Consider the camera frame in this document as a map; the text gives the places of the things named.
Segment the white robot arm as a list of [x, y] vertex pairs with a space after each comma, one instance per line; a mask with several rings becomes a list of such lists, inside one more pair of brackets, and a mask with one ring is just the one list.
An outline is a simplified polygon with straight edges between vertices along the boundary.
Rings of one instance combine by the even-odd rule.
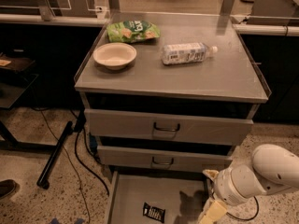
[[212, 193], [197, 224], [214, 224], [228, 214], [229, 206], [260, 195], [299, 190], [299, 157], [284, 147], [263, 144], [253, 150], [250, 162], [203, 174], [212, 182]]

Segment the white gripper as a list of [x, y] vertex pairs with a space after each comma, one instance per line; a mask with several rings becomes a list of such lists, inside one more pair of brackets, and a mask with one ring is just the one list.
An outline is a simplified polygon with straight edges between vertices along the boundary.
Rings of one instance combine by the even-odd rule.
[[242, 164], [235, 168], [227, 168], [220, 172], [205, 169], [203, 174], [214, 181], [214, 192], [221, 200], [209, 198], [199, 215], [197, 224], [214, 224], [227, 213], [227, 203], [237, 206], [249, 198], [264, 195], [265, 189], [259, 182], [253, 169]]

